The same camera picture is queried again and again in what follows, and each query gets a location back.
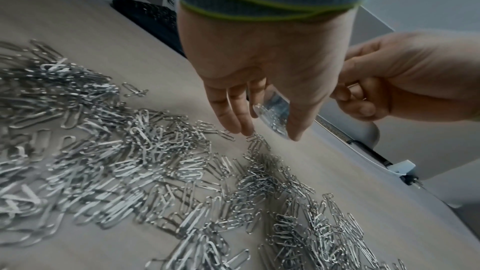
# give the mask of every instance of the hand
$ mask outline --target hand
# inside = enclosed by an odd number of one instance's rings
[[[177,22],[183,50],[225,129],[254,132],[252,106],[263,102],[268,78],[290,100],[286,129],[298,141],[337,84],[354,17],[351,10],[302,21],[244,22],[180,6]]]
[[[480,37],[393,33],[351,47],[332,93],[352,117],[452,122],[480,110]]]

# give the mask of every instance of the wooden desk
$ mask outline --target wooden desk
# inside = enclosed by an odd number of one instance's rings
[[[107,3],[0,0],[0,40],[26,43],[30,38],[47,42],[73,62],[113,77],[117,84],[129,82],[149,89],[146,97],[134,101],[136,107],[169,109],[192,120],[217,122],[189,62]],[[442,218],[416,202],[416,194],[397,178],[376,178],[382,173],[360,168],[313,131],[294,143],[259,121],[256,128],[272,152],[317,190],[317,198],[332,192],[340,208],[354,214],[379,259],[401,258],[410,270],[479,268],[480,245],[446,206],[441,209]],[[231,144],[219,138],[213,145],[231,157],[247,147],[240,138]],[[235,237],[238,249],[251,249],[251,269],[263,268],[256,250],[258,237],[242,231],[226,236]],[[129,220],[100,230],[93,224],[74,226],[67,218],[57,235],[38,245],[0,248],[0,261],[13,270],[142,269],[146,261],[164,257],[176,243],[165,233]]]

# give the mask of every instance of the black keyboard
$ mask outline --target black keyboard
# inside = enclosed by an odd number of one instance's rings
[[[166,6],[135,1],[113,0],[111,6],[185,57],[177,30],[177,13]]]

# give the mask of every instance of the desk surface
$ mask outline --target desk surface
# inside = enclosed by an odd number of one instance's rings
[[[189,62],[150,36],[105,2],[95,0],[0,0],[0,40],[25,43],[36,38],[71,61],[149,89],[135,107],[169,109],[192,120],[215,122],[200,79]],[[283,157],[294,174],[322,193],[332,192],[345,212],[352,213],[365,239],[382,260],[401,258],[408,269],[478,269],[480,244],[446,206],[429,210],[420,195],[398,178],[365,170],[328,144],[314,130],[299,143],[285,141],[261,122],[273,153]],[[247,144],[213,142],[215,149],[237,156]],[[251,248],[252,269],[262,269],[254,248],[260,240],[233,232],[240,248]],[[176,241],[146,225],[127,220],[110,230],[74,226],[67,219],[53,238],[27,248],[1,248],[0,262],[11,269],[80,270],[142,269],[146,261],[169,253]]]

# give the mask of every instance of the pile of paper clips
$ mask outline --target pile of paper clips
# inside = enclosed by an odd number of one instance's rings
[[[363,240],[354,217],[333,195],[317,202],[265,139],[247,138],[244,164],[212,151],[208,136],[235,138],[213,124],[189,123],[166,110],[126,107],[111,79],[36,40],[0,42],[0,247],[28,247],[52,237],[66,214],[76,225],[109,229],[125,219],[149,224],[179,243],[146,269],[238,270],[222,232],[252,234],[265,269],[390,270]],[[148,90],[123,84],[124,97]],[[66,135],[50,153],[52,120]],[[398,260],[394,270],[406,270]]]

